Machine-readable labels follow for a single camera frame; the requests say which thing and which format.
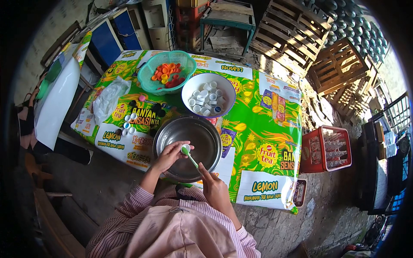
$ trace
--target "stainless steel basin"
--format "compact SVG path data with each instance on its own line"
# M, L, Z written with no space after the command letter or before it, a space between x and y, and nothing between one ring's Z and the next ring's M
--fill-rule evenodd
M157 158L166 145L176 141L191 141L191 145L195 147L190 153L192 158L197 163L202 162L209 172L215 169L221 158L221 137L214 126L204 118L179 116L164 123L154 139L154 157ZM192 183L201 179L199 172L189 159L177 160L164 174L184 183Z

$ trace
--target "chair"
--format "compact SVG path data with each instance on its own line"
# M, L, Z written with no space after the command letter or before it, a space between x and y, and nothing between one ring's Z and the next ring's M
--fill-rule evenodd
M44 180L53 179L53 175L42 171L42 167L47 166L47 164L36 164L34 156L30 153L26 153L24 157L24 165L31 177L33 177L33 174L37 175L37 188L43 188Z

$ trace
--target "printed tablecloth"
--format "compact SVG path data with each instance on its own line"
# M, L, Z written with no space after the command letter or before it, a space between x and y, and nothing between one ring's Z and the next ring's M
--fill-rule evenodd
M154 96L143 91L137 81L139 67L161 52L123 51L103 74L71 125L97 148L143 171L153 159L150 128L157 129L172 117L189 113L180 94ZM297 213L292 200L301 154L300 90L251 68L203 55L191 57L197 63L195 74L220 74L233 84L237 93L233 108L222 120L222 128L236 135L227 156L214 171L228 185L231 201ZM132 81L131 89L119 98L113 114L96 125L92 102L117 76ZM140 95L145 96L144 102L138 100ZM128 105L131 100L136 100L136 108ZM151 111L155 103L166 110L165 117L157 117ZM138 114L132 125L137 132L127 137L116 135L125 115L133 112ZM202 182L193 185L202 187Z

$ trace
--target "plastic bag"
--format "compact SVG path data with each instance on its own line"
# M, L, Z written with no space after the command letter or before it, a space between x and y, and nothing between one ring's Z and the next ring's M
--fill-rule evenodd
M132 82L117 77L109 84L93 102L93 113L96 124L105 121L115 111L119 97L127 94L131 89Z

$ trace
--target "pink striped shirt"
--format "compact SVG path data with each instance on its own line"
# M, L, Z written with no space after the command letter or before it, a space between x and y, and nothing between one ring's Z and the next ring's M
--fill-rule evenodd
M134 187L125 196L124 201L117 205L113 217L106 219L89 241L86 247L86 257L105 257L110 250L129 243L151 207L151 203L154 203L154 206L188 207L201 212L228 229L238 257L261 257L261 253L255 249L256 242L252 235L245 230L244 226L236 231L234 224L227 216L208 204L202 189L184 187L179 192L194 197L196 201L171 199L176 198L175 185L166 188L156 198L139 185Z

